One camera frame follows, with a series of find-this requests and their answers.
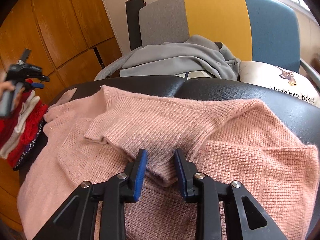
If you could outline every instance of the wooden cabinet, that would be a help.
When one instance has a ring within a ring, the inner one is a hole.
[[[113,37],[102,0],[71,0],[89,48]]]
[[[45,75],[52,73],[52,64],[33,17],[31,0],[19,0],[0,27],[0,57],[4,67],[17,62],[25,48],[32,50],[29,63],[42,67]]]
[[[97,49],[105,66],[108,66],[122,56],[116,38],[111,38],[100,43]]]
[[[71,0],[32,0],[32,4],[56,67],[87,49]]]
[[[94,80],[101,70],[99,61],[90,49],[65,64],[58,70],[63,82],[67,87]]]
[[[22,231],[17,209],[19,191],[19,173],[11,169],[8,163],[0,159],[0,218],[10,228]]]

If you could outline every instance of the pink sweater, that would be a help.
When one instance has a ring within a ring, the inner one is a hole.
[[[194,239],[196,206],[182,202],[175,183],[178,147],[199,171],[241,181],[288,239],[305,238],[319,181],[317,148],[303,145],[260,100],[202,102],[103,86],[45,119],[48,144],[18,196],[28,240],[82,181],[108,180],[139,148],[148,150],[147,177],[139,202],[125,206],[128,238]]]

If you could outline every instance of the folded clothes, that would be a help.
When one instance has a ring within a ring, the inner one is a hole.
[[[26,102],[22,103],[22,109],[18,116],[17,125],[14,127],[10,138],[0,149],[0,157],[2,157],[3,159],[7,159],[9,153],[18,145],[19,137],[25,129],[26,119],[33,111],[39,100],[40,97],[35,97],[35,92],[34,90],[32,90]]]
[[[216,78],[237,80],[240,62],[223,43],[193,35],[183,43],[138,49],[122,66],[120,77],[207,71]]]
[[[18,145],[10,152],[7,158],[9,165],[14,171],[19,170],[25,161],[29,159],[29,152],[35,146],[36,139],[45,124],[45,121],[43,120],[45,112],[47,112],[48,109],[69,102],[76,90],[77,88],[66,91],[59,100],[49,108],[47,105],[42,105],[40,101],[38,102],[35,109],[26,120],[25,131],[20,136]]]
[[[37,103],[33,111],[26,119],[25,129],[20,136],[17,146],[9,153],[7,162],[13,168],[16,166],[21,154],[25,150],[26,146],[35,138],[39,130],[39,122],[43,115],[47,112],[48,106],[43,105],[41,101]]]
[[[25,147],[23,153],[20,155],[16,165],[13,168],[14,171],[18,171],[24,165],[24,163],[28,159],[30,159],[30,157],[31,157],[30,152],[34,148],[34,146],[36,145],[38,136],[42,132],[44,125],[45,125],[45,121],[44,121],[44,119],[42,119],[39,123],[38,132],[36,133],[35,138]]]
[[[11,117],[8,119],[1,119],[0,120],[0,149],[3,147],[3,145],[10,138],[14,127],[18,123],[18,116],[19,116],[19,113],[22,109],[22,103],[27,101],[30,94],[31,94],[31,91],[23,93],[22,98],[20,100],[20,103],[18,104],[17,108],[13,111]]]
[[[176,148],[215,180],[241,181],[288,239],[305,239],[319,182],[317,148],[303,145],[260,100],[159,98],[102,86],[44,119],[48,143],[17,199],[28,240],[82,181],[108,180],[140,148],[148,151],[147,178],[139,203],[125,205],[127,239],[194,239],[196,206],[184,204],[174,184]]]

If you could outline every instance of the person's hand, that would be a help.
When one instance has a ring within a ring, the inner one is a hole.
[[[12,85],[10,81],[6,82],[0,82],[0,100],[2,98],[2,94],[4,91],[9,90],[9,91],[14,91],[15,86]],[[16,108],[21,100],[22,93],[24,92],[24,88],[20,89],[19,93],[17,94],[15,100],[14,100],[14,108]]]

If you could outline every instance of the yellow chair panel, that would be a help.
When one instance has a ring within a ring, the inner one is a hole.
[[[251,27],[245,0],[185,0],[189,35],[223,42],[241,60],[252,60]]]

